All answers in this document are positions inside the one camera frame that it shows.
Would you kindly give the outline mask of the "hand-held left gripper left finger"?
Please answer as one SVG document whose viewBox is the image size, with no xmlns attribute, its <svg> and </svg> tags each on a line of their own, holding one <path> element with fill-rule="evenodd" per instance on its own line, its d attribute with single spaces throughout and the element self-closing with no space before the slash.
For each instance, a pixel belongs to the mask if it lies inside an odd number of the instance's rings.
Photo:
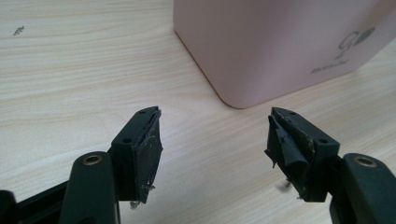
<svg viewBox="0 0 396 224">
<path fill-rule="evenodd" d="M 111 143 L 110 157 L 120 201 L 147 202 L 163 151 L 161 114 L 158 106 L 139 110 Z"/>
</svg>

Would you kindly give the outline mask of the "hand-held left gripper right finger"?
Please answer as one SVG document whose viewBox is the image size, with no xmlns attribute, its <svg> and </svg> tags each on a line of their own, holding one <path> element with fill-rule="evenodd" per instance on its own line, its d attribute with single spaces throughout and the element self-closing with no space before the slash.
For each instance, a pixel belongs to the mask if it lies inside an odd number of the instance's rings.
<svg viewBox="0 0 396 224">
<path fill-rule="evenodd" d="M 273 107 L 265 154 L 278 165 L 306 202 L 324 202 L 326 173 L 338 157 L 340 144 L 288 109 Z"/>
</svg>

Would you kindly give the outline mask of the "pink plastic storage box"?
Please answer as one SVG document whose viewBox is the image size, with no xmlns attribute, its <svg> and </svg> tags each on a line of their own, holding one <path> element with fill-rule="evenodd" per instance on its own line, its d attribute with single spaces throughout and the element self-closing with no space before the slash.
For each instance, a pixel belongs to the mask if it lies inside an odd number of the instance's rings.
<svg viewBox="0 0 396 224">
<path fill-rule="evenodd" d="M 227 105 L 347 74 L 396 38 L 396 0 L 174 0 L 174 29 Z"/>
</svg>

